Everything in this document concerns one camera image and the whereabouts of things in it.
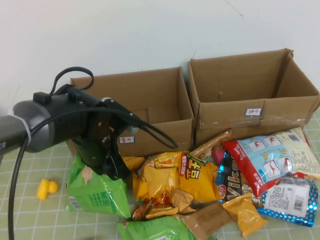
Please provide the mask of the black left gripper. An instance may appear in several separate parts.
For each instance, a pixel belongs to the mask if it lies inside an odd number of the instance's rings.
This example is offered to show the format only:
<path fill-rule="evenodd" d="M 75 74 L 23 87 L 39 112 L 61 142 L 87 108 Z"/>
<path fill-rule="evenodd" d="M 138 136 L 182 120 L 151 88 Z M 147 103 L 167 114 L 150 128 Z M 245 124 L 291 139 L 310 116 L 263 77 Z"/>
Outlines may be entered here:
<path fill-rule="evenodd" d="M 82 162 L 96 174 L 108 175 L 112 180 L 128 179 L 130 170 L 116 146 L 111 121 L 111 113 L 90 114 L 84 133 L 73 137 L 72 143 Z"/>

